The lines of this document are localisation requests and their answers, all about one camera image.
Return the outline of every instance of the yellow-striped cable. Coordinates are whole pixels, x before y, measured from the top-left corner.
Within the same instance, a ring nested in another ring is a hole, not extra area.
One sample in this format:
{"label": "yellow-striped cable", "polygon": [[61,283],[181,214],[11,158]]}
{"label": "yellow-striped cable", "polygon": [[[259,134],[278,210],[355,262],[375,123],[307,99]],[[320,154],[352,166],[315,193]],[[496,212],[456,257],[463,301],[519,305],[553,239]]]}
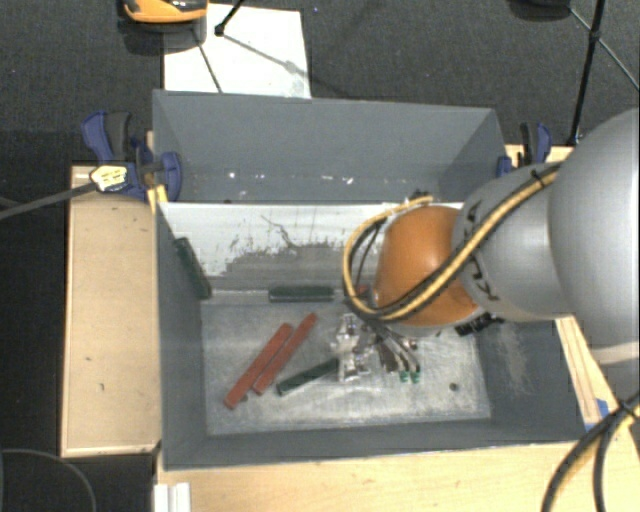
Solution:
{"label": "yellow-striped cable", "polygon": [[[447,281],[460,269],[460,267],[464,264],[466,259],[470,256],[470,254],[480,245],[483,239],[488,236],[491,230],[512,210],[522,204],[524,201],[529,199],[531,196],[545,188],[546,186],[553,183],[557,176],[557,171],[551,171],[544,176],[538,176],[536,180],[534,180],[529,186],[523,188],[518,193],[512,195],[507,199],[503,204],[501,204],[498,208],[496,208],[487,219],[482,223],[480,228],[469,238],[469,240],[465,243],[462,249],[456,254],[454,259],[449,263],[449,265],[443,269],[439,277],[434,280],[420,295],[418,295],[411,302],[403,306],[402,308],[394,311],[393,313],[389,313],[387,315],[382,315],[379,317],[382,321],[393,321],[407,313],[410,313],[413,310],[419,308],[422,304],[426,303],[430,300],[435,294],[440,292],[441,288],[447,283]],[[345,288],[347,292],[347,297],[351,301],[351,303],[361,311],[362,313],[368,315],[377,314],[381,308],[370,308],[364,302],[362,302],[355,293],[353,282],[351,279],[351,269],[349,268],[349,255],[351,253],[351,248],[353,246],[354,241],[357,239],[360,234],[367,229],[372,224],[385,219],[392,215],[393,213],[399,213],[401,211],[408,210],[414,206],[419,206],[422,204],[426,204],[431,202],[431,198],[429,201],[422,202],[409,202],[395,209],[392,209],[390,212],[385,212],[383,214],[377,215],[372,219],[369,219],[362,223],[356,231],[349,237],[347,244],[345,245],[345,252],[343,257],[343,279],[345,283]]]}

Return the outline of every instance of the orange device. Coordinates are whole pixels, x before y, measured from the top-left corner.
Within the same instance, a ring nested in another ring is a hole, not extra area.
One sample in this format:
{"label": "orange device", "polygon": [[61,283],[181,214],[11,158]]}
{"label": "orange device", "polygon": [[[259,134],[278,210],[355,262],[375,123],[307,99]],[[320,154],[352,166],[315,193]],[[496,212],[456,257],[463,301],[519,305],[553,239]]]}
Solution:
{"label": "orange device", "polygon": [[206,16],[209,0],[123,0],[124,10],[140,23],[183,23]]}

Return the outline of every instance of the wooden board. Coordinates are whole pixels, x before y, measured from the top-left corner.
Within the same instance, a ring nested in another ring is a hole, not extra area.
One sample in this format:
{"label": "wooden board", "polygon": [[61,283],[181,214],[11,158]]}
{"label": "wooden board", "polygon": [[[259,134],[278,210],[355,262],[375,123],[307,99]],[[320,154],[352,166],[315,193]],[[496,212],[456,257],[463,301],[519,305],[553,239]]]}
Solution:
{"label": "wooden board", "polygon": [[[90,168],[74,168],[72,186]],[[148,205],[91,193],[69,213],[63,457],[148,452],[160,439],[160,377]]]}

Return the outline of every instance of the black stand pole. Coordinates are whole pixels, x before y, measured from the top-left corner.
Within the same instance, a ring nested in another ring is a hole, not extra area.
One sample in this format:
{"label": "black stand pole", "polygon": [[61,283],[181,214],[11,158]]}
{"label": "black stand pole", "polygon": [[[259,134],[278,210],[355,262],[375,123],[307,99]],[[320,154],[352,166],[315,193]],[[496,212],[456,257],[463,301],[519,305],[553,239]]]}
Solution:
{"label": "black stand pole", "polygon": [[236,4],[231,8],[231,10],[229,11],[229,14],[227,14],[225,19],[223,19],[220,24],[216,25],[215,29],[213,30],[213,33],[216,36],[222,37],[224,35],[224,28],[227,26],[227,23],[231,21],[231,18],[233,18],[235,13],[238,12],[238,9],[240,9],[240,6],[243,3],[244,3],[244,0],[238,0]]}
{"label": "black stand pole", "polygon": [[600,41],[600,24],[602,22],[602,16],[604,14],[604,4],[605,0],[598,0],[595,13],[593,14],[593,22],[591,23],[591,30],[589,31],[589,47],[587,48],[587,57],[584,61],[584,67],[582,68],[580,92],[578,92],[576,110],[573,113],[571,135],[569,135],[569,140],[567,140],[567,145],[569,146],[577,145],[580,139],[580,135],[578,134],[578,130],[580,129],[580,117],[582,116],[584,97],[587,94],[587,84],[589,83],[589,74],[591,73],[591,64],[593,63],[593,54],[596,50],[596,45]]}

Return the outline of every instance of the clamp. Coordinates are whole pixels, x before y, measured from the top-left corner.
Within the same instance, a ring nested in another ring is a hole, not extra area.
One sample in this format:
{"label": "clamp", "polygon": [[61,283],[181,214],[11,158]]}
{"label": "clamp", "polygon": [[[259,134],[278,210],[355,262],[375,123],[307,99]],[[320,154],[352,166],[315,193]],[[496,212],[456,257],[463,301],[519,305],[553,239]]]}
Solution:
{"label": "clamp", "polygon": [[91,177],[92,181],[101,192],[118,193],[146,201],[147,190],[151,186],[145,177],[153,174],[156,185],[166,186],[169,201],[176,201],[182,187],[182,167],[178,154],[165,152],[160,155],[159,161],[154,162],[153,153],[144,141],[129,138],[130,118],[128,112],[107,113],[99,110],[82,121],[84,143],[94,152],[100,165],[117,164],[120,171],[112,171],[107,183],[102,177],[96,176]]}

